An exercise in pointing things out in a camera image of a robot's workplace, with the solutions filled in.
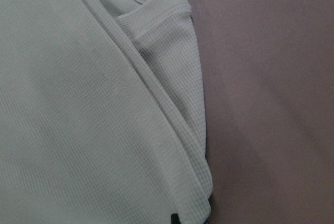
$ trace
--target black object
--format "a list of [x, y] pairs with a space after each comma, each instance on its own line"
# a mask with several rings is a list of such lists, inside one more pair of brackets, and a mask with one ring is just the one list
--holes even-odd
[[178, 214], [172, 214], [171, 224], [181, 224]]

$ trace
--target purple surface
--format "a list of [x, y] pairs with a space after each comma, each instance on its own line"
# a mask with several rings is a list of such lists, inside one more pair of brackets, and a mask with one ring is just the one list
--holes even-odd
[[334, 0], [189, 1], [209, 223], [334, 223]]

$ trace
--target textured fabric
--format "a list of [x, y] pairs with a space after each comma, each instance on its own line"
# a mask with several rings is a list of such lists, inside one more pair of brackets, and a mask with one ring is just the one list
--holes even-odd
[[0, 223], [202, 224], [187, 0], [0, 0]]

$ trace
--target waffle knit shirt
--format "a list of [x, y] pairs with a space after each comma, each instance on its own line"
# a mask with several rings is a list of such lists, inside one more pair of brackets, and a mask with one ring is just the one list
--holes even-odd
[[0, 0], [0, 224], [203, 224], [188, 0]]

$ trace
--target folded shirt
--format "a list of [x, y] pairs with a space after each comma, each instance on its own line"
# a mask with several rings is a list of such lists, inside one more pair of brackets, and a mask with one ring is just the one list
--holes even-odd
[[188, 0], [0, 0], [0, 223], [203, 224]]

